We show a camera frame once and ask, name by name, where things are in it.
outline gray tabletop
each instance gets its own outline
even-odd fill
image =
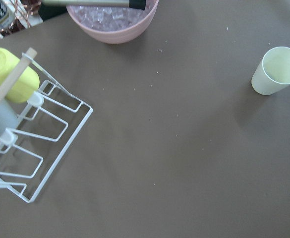
[[[94,109],[34,203],[0,190],[0,238],[290,238],[290,87],[250,84],[290,0],[161,0],[121,45],[64,14],[0,46]]]

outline bowl of ice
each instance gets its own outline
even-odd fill
[[[152,21],[159,0],[146,0],[145,10],[125,7],[67,6],[70,17],[94,39],[120,44],[141,35]]]

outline bowl rim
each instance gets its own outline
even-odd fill
[[[140,21],[138,21],[136,24],[132,25],[132,26],[129,26],[127,28],[124,28],[124,29],[121,29],[121,30],[117,30],[117,31],[100,31],[100,30],[95,30],[95,29],[92,29],[92,28],[89,28],[85,25],[83,25],[82,23],[80,23],[73,15],[73,12],[71,10],[71,6],[70,5],[67,5],[66,6],[66,10],[67,12],[69,13],[70,17],[72,18],[73,21],[75,21],[76,24],[78,24],[81,28],[87,30],[87,31],[92,31],[92,32],[95,32],[95,33],[101,33],[101,34],[106,34],[106,35],[110,35],[110,34],[113,34],[113,33],[122,33],[124,31],[128,31],[130,30],[132,27],[136,27],[137,25],[140,25],[142,22],[144,22],[146,19],[148,19],[150,17],[150,15],[152,14],[152,12],[157,8],[157,5],[158,5],[158,2],[159,0],[156,0],[153,8],[150,10],[150,12]]]

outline bowl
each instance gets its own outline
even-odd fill
[[[79,22],[71,6],[67,6],[66,9],[70,17],[73,19],[73,21],[76,24],[78,24],[85,33],[87,33],[94,39],[108,44],[120,44],[135,39],[147,29],[156,13],[159,0],[153,0],[153,2],[154,2],[153,8],[142,20],[138,21],[136,24],[132,26],[117,31],[99,31],[86,27],[85,25]]]

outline cup rack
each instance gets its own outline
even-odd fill
[[[14,12],[15,21],[12,22],[11,25],[14,25],[17,20],[22,21],[25,28],[32,27],[32,23],[30,23],[30,17],[34,14],[38,13],[38,8],[41,5],[41,1],[38,0],[34,4],[22,4],[20,0],[5,0],[5,4]],[[12,34],[9,29],[0,29],[1,32],[7,32]]]
[[[0,136],[0,188],[33,202],[93,109],[37,62],[43,83],[22,105],[18,126]]]

